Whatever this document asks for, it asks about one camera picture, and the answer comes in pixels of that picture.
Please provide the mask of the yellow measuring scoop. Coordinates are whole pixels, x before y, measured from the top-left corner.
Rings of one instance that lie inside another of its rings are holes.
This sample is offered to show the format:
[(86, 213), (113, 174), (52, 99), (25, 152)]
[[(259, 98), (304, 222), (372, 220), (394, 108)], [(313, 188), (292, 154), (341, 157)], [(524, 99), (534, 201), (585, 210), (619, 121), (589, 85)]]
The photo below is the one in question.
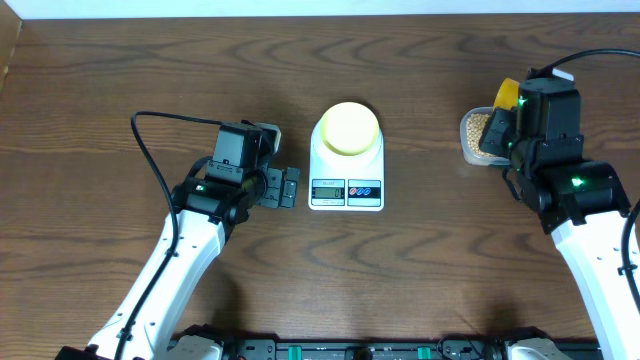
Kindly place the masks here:
[(519, 86), (520, 83), (518, 81), (506, 78), (499, 87), (493, 108), (511, 110), (517, 107), (519, 105)]

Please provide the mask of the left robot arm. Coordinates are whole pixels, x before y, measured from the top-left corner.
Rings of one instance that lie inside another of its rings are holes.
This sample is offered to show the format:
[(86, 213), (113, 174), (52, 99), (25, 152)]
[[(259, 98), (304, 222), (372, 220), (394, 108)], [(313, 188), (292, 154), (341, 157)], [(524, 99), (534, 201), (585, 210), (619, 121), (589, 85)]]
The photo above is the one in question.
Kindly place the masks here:
[(170, 212), (158, 243), (114, 315), (84, 349), (58, 359), (222, 359), (224, 344), (201, 330), (173, 337), (194, 289), (250, 209), (291, 208), (299, 172), (274, 169), (280, 129), (247, 121), (223, 124), (213, 155), (163, 191)]

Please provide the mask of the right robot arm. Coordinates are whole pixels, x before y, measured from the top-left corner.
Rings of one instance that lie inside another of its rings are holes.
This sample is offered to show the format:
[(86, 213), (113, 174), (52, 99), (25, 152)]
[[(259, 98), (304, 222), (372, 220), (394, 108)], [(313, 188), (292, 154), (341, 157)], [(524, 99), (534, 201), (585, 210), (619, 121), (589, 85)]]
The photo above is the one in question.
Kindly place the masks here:
[(639, 246), (613, 166), (583, 155), (571, 77), (505, 79), (479, 149), (508, 160), (512, 195), (534, 212), (579, 288), (606, 359), (639, 356)]

